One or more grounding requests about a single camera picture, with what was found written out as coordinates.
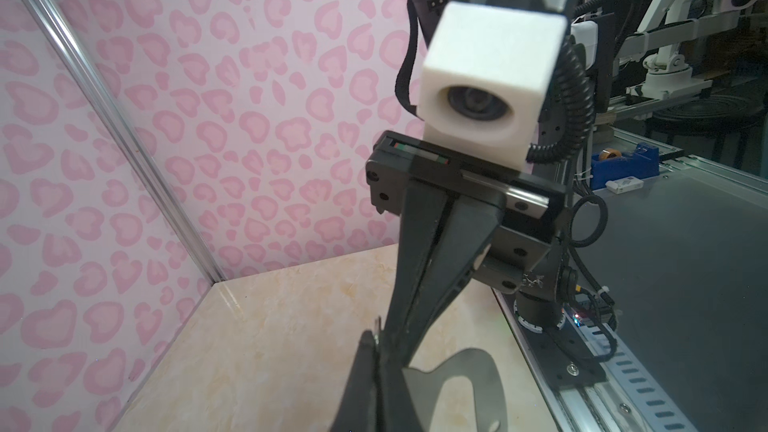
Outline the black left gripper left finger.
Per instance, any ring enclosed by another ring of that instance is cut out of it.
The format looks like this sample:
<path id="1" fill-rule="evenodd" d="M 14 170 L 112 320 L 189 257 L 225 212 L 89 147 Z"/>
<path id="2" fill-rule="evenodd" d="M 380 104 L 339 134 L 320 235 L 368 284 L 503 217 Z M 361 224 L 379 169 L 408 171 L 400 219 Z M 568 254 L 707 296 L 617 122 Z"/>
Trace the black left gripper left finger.
<path id="1" fill-rule="evenodd" d="M 331 431 L 376 431 L 378 352 L 372 331 L 362 333 Z"/>

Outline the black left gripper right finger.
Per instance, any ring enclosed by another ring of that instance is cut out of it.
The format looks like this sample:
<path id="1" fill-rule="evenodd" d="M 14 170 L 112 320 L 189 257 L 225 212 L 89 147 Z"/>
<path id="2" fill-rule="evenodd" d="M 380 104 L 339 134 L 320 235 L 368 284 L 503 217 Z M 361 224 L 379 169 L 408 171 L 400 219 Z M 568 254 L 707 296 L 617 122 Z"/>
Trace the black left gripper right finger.
<path id="1" fill-rule="evenodd" d="M 377 364 L 377 431 L 422 431 L 403 367 L 389 351 L 379 352 Z"/>

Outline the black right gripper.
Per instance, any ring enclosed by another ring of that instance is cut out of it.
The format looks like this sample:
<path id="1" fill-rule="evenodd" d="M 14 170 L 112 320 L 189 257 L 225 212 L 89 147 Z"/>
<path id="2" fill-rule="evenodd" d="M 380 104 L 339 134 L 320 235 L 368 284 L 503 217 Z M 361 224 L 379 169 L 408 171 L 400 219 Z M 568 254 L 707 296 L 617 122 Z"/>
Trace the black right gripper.
<path id="1" fill-rule="evenodd" d="M 490 243 L 475 279 L 540 300 L 566 292 L 563 185 L 393 131 L 375 144 L 366 176 L 372 204 L 400 217 L 383 342 L 402 366 Z"/>

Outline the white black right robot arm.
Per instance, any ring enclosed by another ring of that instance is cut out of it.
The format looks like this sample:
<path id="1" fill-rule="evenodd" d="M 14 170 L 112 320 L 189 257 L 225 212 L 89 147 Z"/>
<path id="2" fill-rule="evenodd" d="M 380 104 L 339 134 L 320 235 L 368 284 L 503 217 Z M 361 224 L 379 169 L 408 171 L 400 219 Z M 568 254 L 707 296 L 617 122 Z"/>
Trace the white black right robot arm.
<path id="1" fill-rule="evenodd" d="M 580 0 L 407 0 L 395 82 L 424 135 L 387 132 L 366 164 L 373 206 L 400 221 L 379 379 L 405 377 L 471 279 L 513 295 L 524 328 L 557 337 L 581 292 L 567 264 L 566 169 L 594 124 Z"/>

